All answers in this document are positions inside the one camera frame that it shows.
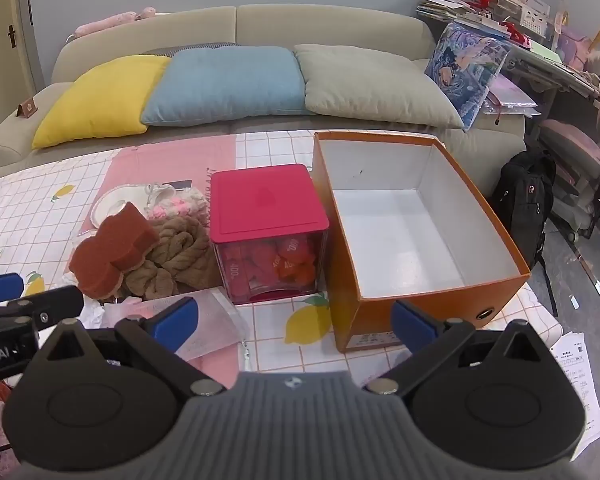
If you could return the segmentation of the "beige sofa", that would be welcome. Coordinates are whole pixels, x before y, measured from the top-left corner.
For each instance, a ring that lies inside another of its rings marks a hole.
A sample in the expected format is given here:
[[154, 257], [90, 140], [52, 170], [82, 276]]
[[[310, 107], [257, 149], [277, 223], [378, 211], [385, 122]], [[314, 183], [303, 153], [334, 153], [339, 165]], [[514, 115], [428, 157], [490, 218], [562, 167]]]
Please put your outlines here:
[[352, 46], [403, 55], [425, 68], [436, 43], [429, 26], [418, 18], [377, 10], [320, 4], [247, 4], [167, 13], [72, 40], [60, 50], [52, 82], [33, 99], [38, 111], [30, 118], [9, 114], [0, 123], [0, 178], [48, 162], [113, 148], [167, 140], [276, 130], [363, 129], [432, 132], [448, 148], [484, 195], [498, 182], [502, 166], [524, 151], [521, 116], [480, 115], [468, 132], [400, 122], [373, 122], [329, 116], [251, 117], [190, 128], [149, 128], [140, 136], [81, 140], [35, 150], [35, 129], [70, 84], [91, 68], [114, 58], [175, 47], [234, 42], [238, 46], [297, 44]]

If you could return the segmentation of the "yellow cushion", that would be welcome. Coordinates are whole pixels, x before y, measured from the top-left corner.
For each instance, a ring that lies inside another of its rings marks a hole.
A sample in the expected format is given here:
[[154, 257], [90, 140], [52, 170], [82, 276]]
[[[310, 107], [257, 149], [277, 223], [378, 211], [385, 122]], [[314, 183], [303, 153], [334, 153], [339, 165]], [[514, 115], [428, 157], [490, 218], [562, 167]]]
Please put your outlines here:
[[36, 129], [32, 148], [145, 133], [140, 116], [170, 63], [162, 55], [129, 55], [79, 76]]

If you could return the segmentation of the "pink plush toy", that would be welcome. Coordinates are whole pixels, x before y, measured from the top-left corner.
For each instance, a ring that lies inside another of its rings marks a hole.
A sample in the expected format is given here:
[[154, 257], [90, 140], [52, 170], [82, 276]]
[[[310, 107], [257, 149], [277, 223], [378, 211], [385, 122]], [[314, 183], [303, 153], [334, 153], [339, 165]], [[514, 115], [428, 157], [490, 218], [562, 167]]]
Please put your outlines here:
[[108, 16], [99, 21], [89, 22], [80, 25], [73, 33], [76, 38], [81, 38], [87, 35], [94, 34], [95, 32], [102, 32], [103, 30], [114, 28], [121, 25], [134, 23], [140, 20], [146, 20], [146, 18], [154, 18], [157, 15], [155, 8], [145, 8], [140, 12], [128, 11], [119, 14]]

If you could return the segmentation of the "clear plastic bag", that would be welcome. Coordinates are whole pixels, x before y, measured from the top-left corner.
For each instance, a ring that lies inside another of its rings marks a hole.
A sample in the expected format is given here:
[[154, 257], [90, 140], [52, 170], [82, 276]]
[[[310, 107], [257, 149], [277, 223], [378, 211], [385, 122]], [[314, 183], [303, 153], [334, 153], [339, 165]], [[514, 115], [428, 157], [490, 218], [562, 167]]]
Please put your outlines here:
[[145, 330], [163, 347], [191, 361], [242, 342], [248, 327], [220, 288], [105, 304], [102, 328], [122, 318], [144, 318]]

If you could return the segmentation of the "white round fabric pad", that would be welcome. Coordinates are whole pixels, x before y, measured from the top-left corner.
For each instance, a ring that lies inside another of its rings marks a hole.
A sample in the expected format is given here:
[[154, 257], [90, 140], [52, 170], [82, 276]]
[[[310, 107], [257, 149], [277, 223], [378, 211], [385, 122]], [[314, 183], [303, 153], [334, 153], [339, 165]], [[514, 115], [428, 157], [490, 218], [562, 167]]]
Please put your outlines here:
[[104, 220], [118, 214], [126, 204], [133, 205], [145, 218], [147, 209], [153, 198], [161, 192], [173, 191], [170, 184], [125, 184], [119, 185], [106, 192], [96, 200], [90, 213], [94, 228], [98, 228]]

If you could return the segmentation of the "beige grey cushion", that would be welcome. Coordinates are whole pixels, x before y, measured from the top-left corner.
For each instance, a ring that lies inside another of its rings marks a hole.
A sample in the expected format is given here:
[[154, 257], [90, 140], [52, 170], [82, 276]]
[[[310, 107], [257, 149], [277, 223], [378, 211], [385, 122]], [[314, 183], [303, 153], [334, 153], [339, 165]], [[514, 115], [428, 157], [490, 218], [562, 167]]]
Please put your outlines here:
[[458, 111], [438, 85], [403, 56], [350, 46], [298, 44], [304, 104], [319, 115], [460, 128]]

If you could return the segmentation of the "brown twisted towel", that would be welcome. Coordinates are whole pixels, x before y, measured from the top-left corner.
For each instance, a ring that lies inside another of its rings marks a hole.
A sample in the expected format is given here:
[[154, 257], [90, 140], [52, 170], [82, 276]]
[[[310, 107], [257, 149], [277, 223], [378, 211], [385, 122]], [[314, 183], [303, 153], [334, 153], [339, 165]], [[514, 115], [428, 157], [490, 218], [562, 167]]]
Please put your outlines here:
[[222, 285], [208, 230], [195, 218], [150, 220], [158, 235], [139, 268], [125, 274], [123, 290], [143, 300]]

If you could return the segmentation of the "black backpack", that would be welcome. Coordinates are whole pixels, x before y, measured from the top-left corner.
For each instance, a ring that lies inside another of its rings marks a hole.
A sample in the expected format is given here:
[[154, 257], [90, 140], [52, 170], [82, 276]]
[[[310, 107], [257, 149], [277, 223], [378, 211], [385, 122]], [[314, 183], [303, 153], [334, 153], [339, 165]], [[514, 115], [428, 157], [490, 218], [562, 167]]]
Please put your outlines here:
[[515, 242], [530, 270], [539, 263], [550, 308], [558, 317], [552, 284], [543, 257], [545, 225], [554, 206], [556, 162], [547, 150], [528, 148], [503, 166], [489, 204]]

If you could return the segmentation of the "orange cardboard box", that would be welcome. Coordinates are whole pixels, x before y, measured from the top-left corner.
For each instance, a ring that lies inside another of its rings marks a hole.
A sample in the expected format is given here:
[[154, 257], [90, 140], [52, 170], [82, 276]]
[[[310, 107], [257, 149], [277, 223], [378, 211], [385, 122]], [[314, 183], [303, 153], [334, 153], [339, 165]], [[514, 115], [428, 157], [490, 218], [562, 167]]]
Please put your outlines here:
[[434, 136], [319, 131], [312, 179], [329, 220], [323, 272], [341, 352], [396, 344], [398, 300], [485, 326], [529, 278], [500, 219]]

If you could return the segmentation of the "white paper sheets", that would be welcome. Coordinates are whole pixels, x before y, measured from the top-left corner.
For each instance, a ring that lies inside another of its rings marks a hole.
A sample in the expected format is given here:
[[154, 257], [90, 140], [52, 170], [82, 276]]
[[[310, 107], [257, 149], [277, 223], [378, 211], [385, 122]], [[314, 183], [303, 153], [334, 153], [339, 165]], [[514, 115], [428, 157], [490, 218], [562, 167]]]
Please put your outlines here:
[[550, 351], [566, 374], [584, 406], [585, 425], [583, 436], [571, 460], [600, 438], [600, 402], [595, 390], [588, 349], [582, 333], [562, 335]]

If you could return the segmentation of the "brown flower sponge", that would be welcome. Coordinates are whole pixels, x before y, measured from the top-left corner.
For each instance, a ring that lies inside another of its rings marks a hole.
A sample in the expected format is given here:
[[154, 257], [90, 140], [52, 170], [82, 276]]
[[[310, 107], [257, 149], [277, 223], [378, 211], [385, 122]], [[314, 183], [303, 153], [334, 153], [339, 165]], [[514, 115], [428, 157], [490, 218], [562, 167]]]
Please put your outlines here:
[[95, 235], [73, 251], [69, 270], [85, 296], [96, 300], [112, 296], [125, 274], [138, 269], [159, 241], [156, 230], [133, 204], [106, 218]]

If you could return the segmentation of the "cluttered desk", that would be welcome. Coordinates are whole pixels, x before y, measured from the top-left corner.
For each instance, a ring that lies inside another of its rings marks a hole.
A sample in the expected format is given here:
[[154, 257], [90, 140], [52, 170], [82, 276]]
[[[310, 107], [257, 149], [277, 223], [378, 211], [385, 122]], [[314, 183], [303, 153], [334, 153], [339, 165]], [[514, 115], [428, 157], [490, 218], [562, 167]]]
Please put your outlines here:
[[432, 20], [464, 21], [501, 35], [600, 99], [600, 14], [587, 34], [573, 21], [574, 10], [569, 0], [555, 9], [542, 0], [419, 0], [416, 8]]

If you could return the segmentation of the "light blue cushion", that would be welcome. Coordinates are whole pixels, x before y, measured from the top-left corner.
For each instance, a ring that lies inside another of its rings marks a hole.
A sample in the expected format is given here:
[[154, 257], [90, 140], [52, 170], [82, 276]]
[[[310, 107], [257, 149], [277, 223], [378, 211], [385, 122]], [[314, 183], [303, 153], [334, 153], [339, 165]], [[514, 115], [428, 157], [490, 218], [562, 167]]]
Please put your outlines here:
[[174, 54], [151, 92], [146, 126], [193, 127], [261, 116], [302, 116], [304, 79], [282, 47], [200, 48]]

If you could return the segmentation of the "pink chair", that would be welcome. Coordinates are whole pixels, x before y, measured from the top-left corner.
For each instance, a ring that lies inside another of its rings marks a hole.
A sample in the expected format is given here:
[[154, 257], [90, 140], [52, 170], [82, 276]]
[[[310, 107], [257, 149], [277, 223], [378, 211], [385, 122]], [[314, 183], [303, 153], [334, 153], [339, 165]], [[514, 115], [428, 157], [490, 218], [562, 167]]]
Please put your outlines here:
[[567, 225], [570, 242], [589, 238], [600, 220], [600, 106], [592, 134], [547, 119], [541, 122], [539, 140], [556, 160], [552, 213]]

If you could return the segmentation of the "pink white knitted item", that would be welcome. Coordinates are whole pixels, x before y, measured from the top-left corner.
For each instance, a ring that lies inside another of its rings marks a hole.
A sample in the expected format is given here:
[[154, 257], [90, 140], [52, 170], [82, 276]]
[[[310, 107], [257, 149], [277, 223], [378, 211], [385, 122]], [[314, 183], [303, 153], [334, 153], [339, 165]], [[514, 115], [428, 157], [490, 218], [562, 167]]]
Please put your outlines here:
[[169, 220], [175, 217], [190, 217], [208, 226], [210, 205], [198, 188], [164, 191], [153, 198], [147, 209], [150, 220]]

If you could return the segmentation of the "small brown sign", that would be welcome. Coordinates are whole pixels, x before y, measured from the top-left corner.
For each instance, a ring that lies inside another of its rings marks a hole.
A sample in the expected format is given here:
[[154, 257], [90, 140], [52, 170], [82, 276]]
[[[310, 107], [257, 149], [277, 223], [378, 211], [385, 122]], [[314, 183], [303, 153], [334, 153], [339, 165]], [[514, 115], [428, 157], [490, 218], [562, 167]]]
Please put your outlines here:
[[33, 114], [35, 114], [37, 110], [38, 110], [38, 107], [35, 104], [35, 100], [33, 98], [30, 98], [30, 99], [27, 99], [27, 100], [21, 102], [18, 105], [17, 116], [29, 118]]

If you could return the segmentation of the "blue anime print cushion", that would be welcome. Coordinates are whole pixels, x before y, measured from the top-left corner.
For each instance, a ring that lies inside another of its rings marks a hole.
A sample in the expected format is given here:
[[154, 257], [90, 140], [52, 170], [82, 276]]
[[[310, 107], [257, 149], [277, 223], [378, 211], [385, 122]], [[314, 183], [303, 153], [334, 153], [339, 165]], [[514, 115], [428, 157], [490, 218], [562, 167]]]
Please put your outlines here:
[[474, 124], [509, 52], [503, 39], [457, 22], [442, 32], [425, 74], [455, 107], [464, 131]]

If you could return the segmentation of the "red lid clear box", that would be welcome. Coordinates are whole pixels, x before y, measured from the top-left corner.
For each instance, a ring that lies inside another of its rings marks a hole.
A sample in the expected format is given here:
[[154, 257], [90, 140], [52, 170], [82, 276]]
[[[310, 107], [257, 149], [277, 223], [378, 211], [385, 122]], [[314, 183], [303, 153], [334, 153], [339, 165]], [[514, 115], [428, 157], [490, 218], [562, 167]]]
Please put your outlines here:
[[210, 198], [210, 240], [233, 304], [316, 292], [329, 221], [306, 166], [219, 171]]

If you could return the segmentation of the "pink white lemon tablecloth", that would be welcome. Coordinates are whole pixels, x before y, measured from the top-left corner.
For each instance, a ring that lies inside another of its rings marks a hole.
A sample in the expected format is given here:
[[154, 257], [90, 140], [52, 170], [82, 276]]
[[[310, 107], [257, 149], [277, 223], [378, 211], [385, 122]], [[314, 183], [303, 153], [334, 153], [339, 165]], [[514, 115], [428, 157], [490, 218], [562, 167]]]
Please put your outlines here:
[[[0, 274], [18, 274], [28, 294], [67, 284], [73, 247], [94, 228], [92, 210], [102, 195], [107, 212], [126, 202], [141, 212], [200, 211], [189, 197], [208, 194], [215, 171], [309, 167], [312, 159], [313, 134], [300, 130], [146, 144], [17, 168], [0, 178]], [[244, 340], [198, 363], [222, 380], [234, 380], [238, 370], [348, 370], [367, 382], [407, 355], [389, 346], [337, 351], [327, 307], [324, 292], [244, 304], [237, 309]]]

